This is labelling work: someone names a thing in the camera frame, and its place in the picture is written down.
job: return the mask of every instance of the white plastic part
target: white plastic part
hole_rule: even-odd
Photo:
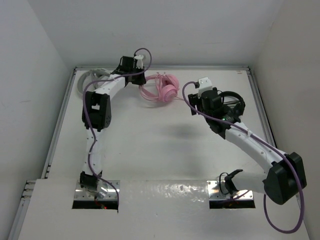
[[[207,76],[200,78],[198,82],[199,82],[198,98],[200,98],[202,93],[208,90],[212,90],[212,83]]]
[[[253,172],[239,172],[233,178],[232,182],[236,189],[251,190],[256,193],[266,194],[264,183],[262,182],[267,178],[265,173],[253,173]]]
[[[102,156],[104,153],[103,149],[106,145],[106,143],[103,139],[103,136],[104,136],[106,129],[102,129],[100,132],[97,131],[96,129],[93,129],[93,131],[96,136],[97,142],[95,143],[95,145],[92,149],[92,152],[90,152],[90,163],[91,163],[91,166],[92,166],[94,172],[96,174],[99,174],[102,171],[101,162],[102,162]],[[87,175],[93,175],[90,168],[89,168],[89,165],[88,165],[88,154],[89,154],[90,147],[91,147],[92,143],[94,142],[94,137],[93,137],[90,129],[86,130],[86,135],[87,135],[86,151],[85,151],[85,157],[84,157],[82,171],[85,172],[85,174],[87,174]]]
[[[110,75],[109,79],[114,79],[119,75],[112,74]],[[124,77],[119,77],[113,81],[107,81],[99,88],[95,90],[97,94],[108,94],[110,96],[110,100],[119,92],[119,90],[123,89],[126,86],[126,79]],[[103,149],[106,147],[105,136],[104,133],[106,132],[106,128],[102,129],[100,132],[97,129],[93,129],[94,134],[96,136],[96,143],[90,153],[90,163],[91,166],[96,174],[101,173],[102,171],[102,154]],[[82,167],[82,171],[85,174],[93,175],[89,165],[88,165],[88,154],[92,143],[94,142],[94,137],[90,129],[86,130],[87,135],[87,142],[86,142],[86,152],[84,158],[84,164]]]
[[[243,122],[237,122],[236,125],[250,131]],[[269,169],[273,166],[272,162],[278,163],[282,160],[282,158],[268,147],[255,141],[252,137],[250,137],[252,134],[253,133],[250,132],[248,135],[238,128],[231,126],[230,129],[225,131],[225,139],[241,148],[260,165],[265,173],[268,173]]]
[[[144,67],[144,59],[145,59],[145,55],[139,54],[137,56],[134,56],[135,59],[137,59],[136,62],[136,67],[138,69],[142,69]]]
[[[109,79],[114,79],[119,76],[118,74],[111,74]],[[124,77],[119,77],[114,81],[107,81],[102,84],[99,88],[95,90],[97,94],[108,94],[110,96],[110,100],[126,86],[126,79]]]

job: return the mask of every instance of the black headphones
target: black headphones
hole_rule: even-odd
[[[222,91],[219,94],[219,96],[222,98],[223,103],[225,101],[225,97],[232,97],[232,98],[239,100],[239,103],[237,103],[234,106],[233,111],[238,116],[241,116],[244,114],[246,104],[245,104],[244,99],[238,93],[236,93],[234,91]]]

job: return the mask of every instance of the white wall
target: white wall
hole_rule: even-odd
[[[68,70],[26,0],[0,2],[0,240],[41,172]]]
[[[312,239],[320,235],[319,13],[317,0],[286,0],[254,69],[278,146],[303,158]]]
[[[250,65],[283,0],[28,0],[70,66],[118,64],[140,47],[157,65]]]

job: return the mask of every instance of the wall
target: wall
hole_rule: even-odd
[[[320,2],[286,0],[254,68],[276,142],[303,157],[305,221],[319,228]]]
[[[70,66],[118,64],[140,47],[157,65],[250,65],[283,0],[28,0]]]
[[[22,190],[41,172],[67,87],[67,69],[26,0],[0,2],[0,240]]]

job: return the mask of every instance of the pink headphones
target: pink headphones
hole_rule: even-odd
[[[155,87],[158,91],[158,94],[153,94],[146,90],[144,86],[139,86],[141,96],[152,102],[171,102],[178,95],[179,90],[179,81],[172,74],[157,74],[147,76],[146,81],[153,80],[155,81]]]

